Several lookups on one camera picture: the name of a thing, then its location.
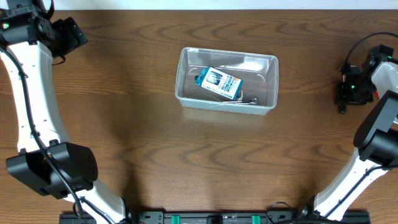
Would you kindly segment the yellow black screwdriver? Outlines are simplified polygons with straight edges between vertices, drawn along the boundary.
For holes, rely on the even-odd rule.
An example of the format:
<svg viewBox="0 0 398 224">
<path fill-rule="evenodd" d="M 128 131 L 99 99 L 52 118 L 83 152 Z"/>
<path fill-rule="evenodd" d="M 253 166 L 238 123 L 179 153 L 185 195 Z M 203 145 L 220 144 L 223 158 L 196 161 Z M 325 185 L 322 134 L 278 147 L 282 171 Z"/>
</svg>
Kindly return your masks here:
<svg viewBox="0 0 398 224">
<path fill-rule="evenodd" d="M 346 113 L 346 106 L 345 105 L 338 105 L 338 112 L 340 114 L 345 114 Z"/>
</svg>

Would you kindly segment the silver double-ended wrench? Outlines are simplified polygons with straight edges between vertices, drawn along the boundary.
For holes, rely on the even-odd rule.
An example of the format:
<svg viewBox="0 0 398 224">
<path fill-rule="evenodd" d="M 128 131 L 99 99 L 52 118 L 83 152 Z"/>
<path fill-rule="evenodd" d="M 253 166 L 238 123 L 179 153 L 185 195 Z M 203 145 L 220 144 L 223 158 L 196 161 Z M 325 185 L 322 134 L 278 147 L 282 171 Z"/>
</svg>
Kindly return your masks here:
<svg viewBox="0 0 398 224">
<path fill-rule="evenodd" d="M 258 102 L 257 98 L 251 98 L 249 100 L 241 100 L 241 101 L 224 101 L 223 103 L 236 104 L 236 105 L 256 105 L 257 102 Z"/>
</svg>

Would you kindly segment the clear plastic container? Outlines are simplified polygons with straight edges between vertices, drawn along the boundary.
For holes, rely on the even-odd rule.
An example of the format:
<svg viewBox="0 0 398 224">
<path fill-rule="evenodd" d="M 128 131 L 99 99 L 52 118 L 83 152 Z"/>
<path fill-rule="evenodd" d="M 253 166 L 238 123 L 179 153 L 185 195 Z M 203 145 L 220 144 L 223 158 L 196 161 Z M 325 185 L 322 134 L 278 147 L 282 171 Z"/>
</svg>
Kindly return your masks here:
<svg viewBox="0 0 398 224">
<path fill-rule="evenodd" d="M 274 55 L 185 47 L 175 96 L 184 107 L 265 115 L 277 105 L 279 60 Z"/>
</svg>

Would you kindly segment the blue and white box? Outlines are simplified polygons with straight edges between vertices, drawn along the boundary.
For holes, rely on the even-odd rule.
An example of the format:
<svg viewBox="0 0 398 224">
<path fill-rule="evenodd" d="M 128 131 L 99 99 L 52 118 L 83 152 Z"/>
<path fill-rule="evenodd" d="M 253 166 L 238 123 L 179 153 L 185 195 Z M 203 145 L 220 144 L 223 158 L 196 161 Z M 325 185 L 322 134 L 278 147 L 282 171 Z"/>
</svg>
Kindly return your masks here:
<svg viewBox="0 0 398 224">
<path fill-rule="evenodd" d="M 213 67 L 203 68 L 199 76 L 196 85 L 230 100 L 237 98 L 243 85 L 242 79 Z"/>
</svg>

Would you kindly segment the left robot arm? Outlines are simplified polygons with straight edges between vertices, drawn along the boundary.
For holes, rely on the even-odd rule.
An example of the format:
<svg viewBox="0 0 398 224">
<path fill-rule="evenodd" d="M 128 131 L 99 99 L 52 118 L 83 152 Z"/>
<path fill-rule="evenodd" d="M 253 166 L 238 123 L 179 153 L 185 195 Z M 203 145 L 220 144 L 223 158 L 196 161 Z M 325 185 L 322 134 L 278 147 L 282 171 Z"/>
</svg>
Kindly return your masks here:
<svg viewBox="0 0 398 224">
<path fill-rule="evenodd" d="M 33 0 L 8 0 L 1 10 L 1 60 L 19 125 L 19 153 L 7 170 L 39 195 L 71 202 L 71 223 L 85 215 L 93 223 L 131 223 L 125 201 L 99 180 L 91 149 L 71 142 L 60 117 L 52 68 L 88 40 L 74 19 L 52 21 L 54 11 Z"/>
</svg>

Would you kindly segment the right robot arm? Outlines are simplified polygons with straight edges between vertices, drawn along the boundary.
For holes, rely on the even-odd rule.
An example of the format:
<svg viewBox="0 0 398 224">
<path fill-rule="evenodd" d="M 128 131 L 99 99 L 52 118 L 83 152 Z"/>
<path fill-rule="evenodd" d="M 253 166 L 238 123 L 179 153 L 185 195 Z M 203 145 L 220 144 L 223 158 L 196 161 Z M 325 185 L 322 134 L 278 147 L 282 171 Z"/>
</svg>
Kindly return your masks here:
<svg viewBox="0 0 398 224">
<path fill-rule="evenodd" d="M 354 151 L 342 171 L 313 201 L 308 214 L 341 221 L 349 206 L 376 179 L 397 168 L 397 60 L 386 45 L 372 47 L 362 67 L 345 63 L 337 87 L 338 111 L 347 106 L 379 101 L 361 123 L 353 139 Z"/>
</svg>

